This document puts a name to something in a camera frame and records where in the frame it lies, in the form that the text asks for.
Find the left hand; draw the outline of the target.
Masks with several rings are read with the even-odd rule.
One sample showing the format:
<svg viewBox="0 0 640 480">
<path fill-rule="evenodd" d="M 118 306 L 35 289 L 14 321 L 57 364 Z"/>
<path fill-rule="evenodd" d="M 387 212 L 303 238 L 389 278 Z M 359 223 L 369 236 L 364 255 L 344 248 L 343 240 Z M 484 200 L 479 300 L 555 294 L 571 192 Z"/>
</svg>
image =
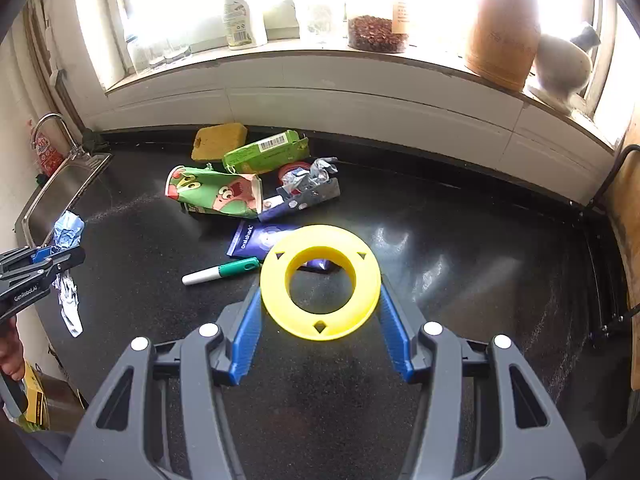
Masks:
<svg viewBox="0 0 640 480">
<path fill-rule="evenodd" d="M 18 333 L 16 318 L 9 318 L 1 325 L 0 366 L 2 372 L 16 382 L 23 379 L 24 347 Z"/>
</svg>

